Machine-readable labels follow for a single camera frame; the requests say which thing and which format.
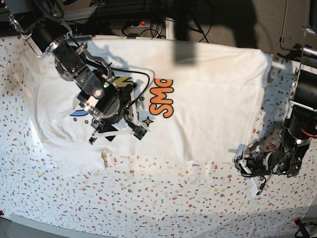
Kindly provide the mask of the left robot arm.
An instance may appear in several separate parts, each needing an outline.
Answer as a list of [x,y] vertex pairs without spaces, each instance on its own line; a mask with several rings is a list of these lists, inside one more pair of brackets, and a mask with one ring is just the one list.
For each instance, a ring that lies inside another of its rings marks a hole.
[[300,70],[284,96],[279,143],[260,146],[251,131],[264,103],[273,56],[259,49],[136,40],[139,66],[155,78],[135,112],[149,130],[123,137],[127,155],[174,161],[233,162],[245,177],[296,176],[317,135],[316,75]]

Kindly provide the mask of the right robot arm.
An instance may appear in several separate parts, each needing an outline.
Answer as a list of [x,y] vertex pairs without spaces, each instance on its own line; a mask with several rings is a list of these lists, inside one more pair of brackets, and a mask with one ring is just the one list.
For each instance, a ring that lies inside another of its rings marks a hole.
[[76,81],[81,92],[80,107],[92,117],[95,133],[106,137],[118,135],[113,125],[124,120],[128,133],[142,139],[146,130],[135,122],[134,90],[137,84],[120,86],[110,65],[91,55],[87,43],[75,43],[71,28],[63,21],[64,12],[58,3],[49,0],[3,0],[9,10],[9,20],[23,39],[32,39],[41,51],[38,57],[52,54],[61,78]]

